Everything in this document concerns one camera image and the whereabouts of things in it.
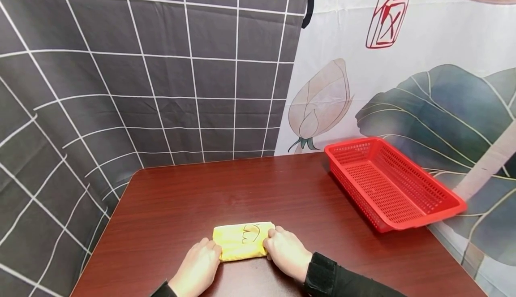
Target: yellow cloth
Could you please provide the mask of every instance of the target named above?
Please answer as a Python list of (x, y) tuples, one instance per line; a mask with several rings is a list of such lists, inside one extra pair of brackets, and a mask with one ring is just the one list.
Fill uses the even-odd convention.
[(267, 238), (268, 230), (274, 228), (271, 222), (217, 226), (213, 229), (213, 240), (223, 248), (221, 262), (265, 257), (263, 239)]

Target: red basket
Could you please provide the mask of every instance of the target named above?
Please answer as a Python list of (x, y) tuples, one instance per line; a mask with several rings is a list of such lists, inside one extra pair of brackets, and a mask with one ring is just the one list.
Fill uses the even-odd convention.
[(387, 141), (328, 145), (330, 169), (379, 232), (404, 230), (464, 212), (466, 203)]

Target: wooden table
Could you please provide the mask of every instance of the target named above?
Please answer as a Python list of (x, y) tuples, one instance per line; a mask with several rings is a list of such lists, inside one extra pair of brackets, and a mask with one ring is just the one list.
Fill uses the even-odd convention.
[[(214, 226), (272, 221), (408, 296), (485, 296), (426, 228), (377, 234), (323, 154), (147, 168), (130, 181), (73, 297), (149, 296)], [(266, 258), (224, 263), (205, 296), (304, 296)]]

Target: gray tile pattern curtain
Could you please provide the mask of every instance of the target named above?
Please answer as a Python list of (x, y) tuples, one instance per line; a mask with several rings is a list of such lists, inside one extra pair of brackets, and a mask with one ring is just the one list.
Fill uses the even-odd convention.
[(0, 295), (68, 296), (130, 177), (274, 154), (306, 0), (0, 0)]

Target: right hand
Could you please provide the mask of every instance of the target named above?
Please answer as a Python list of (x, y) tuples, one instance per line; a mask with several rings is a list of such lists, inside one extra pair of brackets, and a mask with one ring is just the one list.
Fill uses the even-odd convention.
[(281, 226), (269, 229), (268, 235), (269, 237), (263, 240), (263, 246), (269, 253), (267, 259), (272, 259), (274, 264), (289, 277), (304, 283), (312, 253), (294, 233)]

